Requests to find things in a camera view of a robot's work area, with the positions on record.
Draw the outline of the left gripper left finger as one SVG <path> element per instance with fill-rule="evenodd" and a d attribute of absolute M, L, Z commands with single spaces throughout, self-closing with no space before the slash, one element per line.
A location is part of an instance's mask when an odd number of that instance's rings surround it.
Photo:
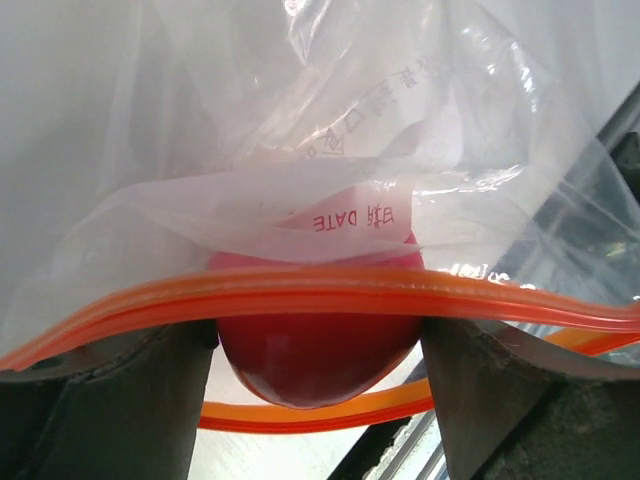
<path fill-rule="evenodd" d="M 203 320 L 2 371 L 2 478 L 187 478 L 217 345 Z"/>

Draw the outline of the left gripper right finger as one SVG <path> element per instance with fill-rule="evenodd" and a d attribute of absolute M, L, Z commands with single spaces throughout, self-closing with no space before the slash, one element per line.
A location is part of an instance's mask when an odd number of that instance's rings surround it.
<path fill-rule="evenodd" d="M 450 478 L 638 478 L 638 368 L 488 321 L 421 342 Z"/>

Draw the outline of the fake red fruit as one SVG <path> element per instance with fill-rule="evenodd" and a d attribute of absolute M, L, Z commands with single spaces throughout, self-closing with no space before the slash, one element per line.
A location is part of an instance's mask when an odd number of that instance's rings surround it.
<path fill-rule="evenodd" d="M 418 317 L 276 314 L 217 322 L 239 381 L 280 406 L 314 409 L 365 392 L 407 357 L 420 337 Z"/>

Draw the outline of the clear zip top bag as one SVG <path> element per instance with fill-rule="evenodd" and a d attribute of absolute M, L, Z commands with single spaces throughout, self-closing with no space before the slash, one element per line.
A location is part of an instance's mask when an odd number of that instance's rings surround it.
<path fill-rule="evenodd" d="M 5 1 L 1 371 L 150 327 L 350 313 L 639 339 L 639 209 L 595 136 L 635 1 Z M 315 432 L 428 385 L 202 424 Z"/>

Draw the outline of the aluminium front rail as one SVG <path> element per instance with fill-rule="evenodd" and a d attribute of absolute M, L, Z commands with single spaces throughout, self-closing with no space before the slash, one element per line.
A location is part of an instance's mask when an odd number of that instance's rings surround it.
<path fill-rule="evenodd" d="M 336 479 L 447 479 L 433 411 L 368 427 L 328 476 Z"/>

